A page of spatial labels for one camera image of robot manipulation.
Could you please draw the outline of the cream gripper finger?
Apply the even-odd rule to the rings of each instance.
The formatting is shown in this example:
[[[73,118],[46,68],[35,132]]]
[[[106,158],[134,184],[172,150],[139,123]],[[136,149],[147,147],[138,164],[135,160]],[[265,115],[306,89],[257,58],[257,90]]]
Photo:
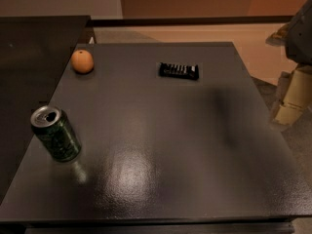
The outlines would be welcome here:
[[[299,64],[291,73],[281,73],[271,109],[271,122],[291,126],[311,104],[312,66]]]

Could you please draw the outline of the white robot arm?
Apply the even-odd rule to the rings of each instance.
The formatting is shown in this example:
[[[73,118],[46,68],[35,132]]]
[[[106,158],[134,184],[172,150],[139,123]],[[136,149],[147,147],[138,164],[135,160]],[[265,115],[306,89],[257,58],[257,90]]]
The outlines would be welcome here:
[[[271,121],[289,127],[312,103],[312,0],[307,0],[291,21],[272,33],[266,43],[284,47],[287,59],[296,63],[291,73],[281,73],[277,99],[271,109]]]

